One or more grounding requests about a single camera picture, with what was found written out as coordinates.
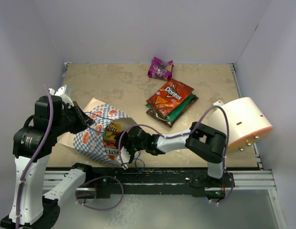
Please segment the blue checkered paper bag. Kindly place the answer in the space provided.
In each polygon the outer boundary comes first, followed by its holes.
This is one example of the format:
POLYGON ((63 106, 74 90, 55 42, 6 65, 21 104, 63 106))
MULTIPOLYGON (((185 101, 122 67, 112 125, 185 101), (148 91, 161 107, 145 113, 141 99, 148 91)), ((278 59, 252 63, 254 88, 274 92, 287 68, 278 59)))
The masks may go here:
POLYGON ((92 98, 84 108, 84 113, 94 119, 95 123, 88 129, 77 134, 65 133, 58 142, 64 146, 74 148, 80 154, 92 161, 111 166, 120 166, 111 160, 105 152, 103 135, 110 123, 121 124, 120 133, 137 123, 119 109, 92 98))

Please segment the colourful Fox's candy bag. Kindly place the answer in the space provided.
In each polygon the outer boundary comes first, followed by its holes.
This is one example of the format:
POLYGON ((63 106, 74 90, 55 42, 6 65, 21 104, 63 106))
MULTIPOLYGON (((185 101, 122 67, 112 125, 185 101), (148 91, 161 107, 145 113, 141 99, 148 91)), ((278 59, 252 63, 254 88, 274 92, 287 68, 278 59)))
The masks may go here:
POLYGON ((103 145, 106 155, 113 161, 118 155, 118 149, 116 147, 116 137, 119 135, 120 132, 117 131, 105 131, 103 135, 103 145))

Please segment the yellow candy packet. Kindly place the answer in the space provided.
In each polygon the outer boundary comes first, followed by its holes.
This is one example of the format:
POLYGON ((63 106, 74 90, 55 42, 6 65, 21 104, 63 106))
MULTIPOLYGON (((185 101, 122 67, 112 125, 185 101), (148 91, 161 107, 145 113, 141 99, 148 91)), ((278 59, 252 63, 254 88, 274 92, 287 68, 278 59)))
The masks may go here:
POLYGON ((110 123, 107 125, 106 130, 111 132, 120 132, 121 124, 118 123, 110 123))

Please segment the brown sea salt chips bag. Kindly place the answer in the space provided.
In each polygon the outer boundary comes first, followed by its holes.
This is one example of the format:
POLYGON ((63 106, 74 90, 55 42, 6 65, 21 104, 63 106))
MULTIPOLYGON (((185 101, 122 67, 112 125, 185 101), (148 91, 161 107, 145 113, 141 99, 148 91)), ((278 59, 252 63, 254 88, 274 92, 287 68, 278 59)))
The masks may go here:
POLYGON ((166 126, 172 128, 174 123, 198 100, 198 97, 191 94, 187 99, 185 99, 181 104, 179 104, 168 116, 163 117, 157 111, 155 111, 151 105, 146 104, 148 110, 146 114, 151 116, 153 119, 165 124, 166 126))

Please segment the green snack box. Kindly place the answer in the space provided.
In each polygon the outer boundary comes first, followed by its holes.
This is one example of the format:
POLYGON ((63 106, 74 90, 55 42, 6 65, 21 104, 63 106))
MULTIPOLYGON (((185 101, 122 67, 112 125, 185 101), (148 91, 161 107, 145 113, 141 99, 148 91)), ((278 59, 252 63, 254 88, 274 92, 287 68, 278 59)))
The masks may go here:
POLYGON ((190 94, 181 104, 179 104, 172 112, 170 112, 166 117, 160 115, 151 105, 146 104, 149 108, 148 114, 151 112, 156 115, 156 118, 162 121, 167 121, 169 123, 174 123, 190 106, 192 106, 198 97, 194 94, 190 94))

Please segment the red snack packet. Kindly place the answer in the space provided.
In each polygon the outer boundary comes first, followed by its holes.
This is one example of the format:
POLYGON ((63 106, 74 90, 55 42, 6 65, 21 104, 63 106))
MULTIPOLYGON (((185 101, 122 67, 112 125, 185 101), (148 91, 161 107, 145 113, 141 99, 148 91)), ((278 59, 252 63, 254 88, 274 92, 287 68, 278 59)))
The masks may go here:
POLYGON ((193 91, 192 87, 175 79, 170 79, 146 102, 162 117, 166 117, 188 98, 193 91))

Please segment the purple candy snack bag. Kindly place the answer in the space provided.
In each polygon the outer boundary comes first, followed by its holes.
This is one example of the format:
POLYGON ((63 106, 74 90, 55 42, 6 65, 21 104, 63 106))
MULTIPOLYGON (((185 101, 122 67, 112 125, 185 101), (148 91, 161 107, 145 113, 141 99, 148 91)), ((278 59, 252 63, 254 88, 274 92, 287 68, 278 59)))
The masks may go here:
POLYGON ((154 57, 148 70, 148 77, 169 81, 172 78, 173 68, 173 61, 166 62, 157 57, 154 57))

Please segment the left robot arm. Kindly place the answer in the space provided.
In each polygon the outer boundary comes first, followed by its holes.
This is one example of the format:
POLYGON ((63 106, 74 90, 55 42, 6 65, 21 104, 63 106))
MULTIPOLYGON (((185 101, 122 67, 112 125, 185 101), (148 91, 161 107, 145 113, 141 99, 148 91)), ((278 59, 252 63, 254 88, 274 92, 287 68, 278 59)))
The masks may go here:
POLYGON ((40 97, 31 115, 13 137, 16 165, 14 201, 9 215, 0 221, 5 229, 50 229, 58 220, 60 207, 78 186, 88 187, 94 176, 90 166, 77 165, 51 191, 43 193, 43 179, 57 138, 77 134, 92 126, 76 102, 62 97, 40 97))

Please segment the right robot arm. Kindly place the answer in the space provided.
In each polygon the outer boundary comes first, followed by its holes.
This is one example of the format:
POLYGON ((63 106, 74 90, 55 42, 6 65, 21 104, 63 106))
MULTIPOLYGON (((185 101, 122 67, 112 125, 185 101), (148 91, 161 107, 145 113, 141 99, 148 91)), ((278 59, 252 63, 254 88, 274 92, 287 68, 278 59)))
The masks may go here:
POLYGON ((127 168, 127 164, 133 162, 136 152, 141 150, 158 156, 174 150, 188 149, 208 162, 207 180, 211 186, 218 187, 224 182, 225 155, 230 136, 228 125, 224 133, 200 122, 194 122, 190 128, 168 135, 158 131, 151 135, 145 132, 143 127, 156 130, 148 125, 134 125, 115 137, 119 163, 124 169, 127 168))

